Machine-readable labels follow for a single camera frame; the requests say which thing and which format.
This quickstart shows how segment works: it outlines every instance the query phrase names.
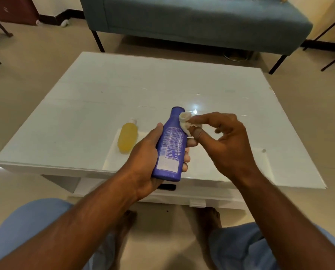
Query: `hand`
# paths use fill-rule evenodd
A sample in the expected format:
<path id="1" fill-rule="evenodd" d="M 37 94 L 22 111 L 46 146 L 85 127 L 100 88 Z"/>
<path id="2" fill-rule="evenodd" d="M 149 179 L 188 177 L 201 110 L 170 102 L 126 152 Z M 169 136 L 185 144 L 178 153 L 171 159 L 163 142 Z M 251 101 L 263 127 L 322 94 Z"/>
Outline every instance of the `hand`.
<path id="1" fill-rule="evenodd" d="M 235 114 L 209 113 L 193 116 L 192 124 L 209 124 L 215 133 L 223 133 L 218 140 L 213 139 L 203 129 L 190 127 L 191 135 L 204 147 L 216 168 L 233 183 L 251 173 L 260 173 L 252 155 L 246 128 Z"/>
<path id="2" fill-rule="evenodd" d="M 129 184 L 133 184 L 136 201 L 145 198 L 157 189 L 163 180 L 152 178 L 152 170 L 157 162 L 156 144 L 162 134 L 163 124 L 158 123 L 156 128 L 138 142 L 130 153 L 129 159 L 120 169 L 129 173 Z M 189 147 L 197 146 L 197 141 L 188 139 L 184 156 L 183 172 L 187 172 L 187 163 L 190 162 Z"/>

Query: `teal sofa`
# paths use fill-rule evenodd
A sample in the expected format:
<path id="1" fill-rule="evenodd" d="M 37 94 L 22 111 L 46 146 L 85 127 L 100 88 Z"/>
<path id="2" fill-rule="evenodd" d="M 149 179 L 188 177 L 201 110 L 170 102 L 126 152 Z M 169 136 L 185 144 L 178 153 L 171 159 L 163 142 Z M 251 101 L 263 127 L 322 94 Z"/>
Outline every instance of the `teal sofa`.
<path id="1" fill-rule="evenodd" d="M 96 31 L 280 54 L 272 74 L 313 25 L 280 0 L 81 0 Z"/>

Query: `white bottle cap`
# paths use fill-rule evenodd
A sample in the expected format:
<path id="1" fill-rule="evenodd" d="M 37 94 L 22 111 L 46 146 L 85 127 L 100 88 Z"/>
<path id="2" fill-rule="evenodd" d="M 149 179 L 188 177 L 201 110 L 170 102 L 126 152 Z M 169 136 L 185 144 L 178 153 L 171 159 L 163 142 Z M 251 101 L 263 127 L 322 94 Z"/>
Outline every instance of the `white bottle cap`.
<path id="1" fill-rule="evenodd" d="M 136 125 L 138 121 L 135 119 L 135 118 L 130 118 L 129 122 L 128 123 L 133 123 Z"/>

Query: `floor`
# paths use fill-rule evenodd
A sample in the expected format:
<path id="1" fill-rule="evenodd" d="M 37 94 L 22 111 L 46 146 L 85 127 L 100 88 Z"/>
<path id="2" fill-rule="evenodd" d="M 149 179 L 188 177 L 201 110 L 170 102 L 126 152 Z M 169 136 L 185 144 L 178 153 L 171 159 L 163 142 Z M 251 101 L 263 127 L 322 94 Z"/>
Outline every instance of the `floor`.
<path id="1" fill-rule="evenodd" d="M 0 150 L 81 51 L 99 51 L 84 20 L 72 19 L 66 28 L 4 26 L 14 36 L 7 38 L 0 32 Z M 236 65 L 214 47 L 107 33 L 99 36 L 109 53 Z M 328 186 L 327 190 L 284 192 L 313 222 L 335 236 L 335 65 L 320 72 L 334 58 L 335 53 L 298 49 L 266 78 Z M 277 59 L 277 55 L 262 54 L 241 65 L 267 72 Z M 68 199 L 68 195 L 40 176 L 0 168 L 0 224 L 31 200 Z M 193 233 L 190 208 L 147 203 L 137 203 L 133 208 L 139 216 L 129 235 L 121 269 L 207 269 Z M 223 226 L 253 221 L 244 211 L 219 211 Z"/>

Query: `yellow liquid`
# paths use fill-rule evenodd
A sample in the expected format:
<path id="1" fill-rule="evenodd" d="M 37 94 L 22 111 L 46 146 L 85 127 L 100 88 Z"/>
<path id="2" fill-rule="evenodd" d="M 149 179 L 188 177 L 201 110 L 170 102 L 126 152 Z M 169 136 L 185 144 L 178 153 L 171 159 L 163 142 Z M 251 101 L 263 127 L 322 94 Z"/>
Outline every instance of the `yellow liquid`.
<path id="1" fill-rule="evenodd" d="M 138 127 L 134 123 L 126 123 L 122 128 L 117 141 L 121 153 L 129 153 L 138 139 Z"/>

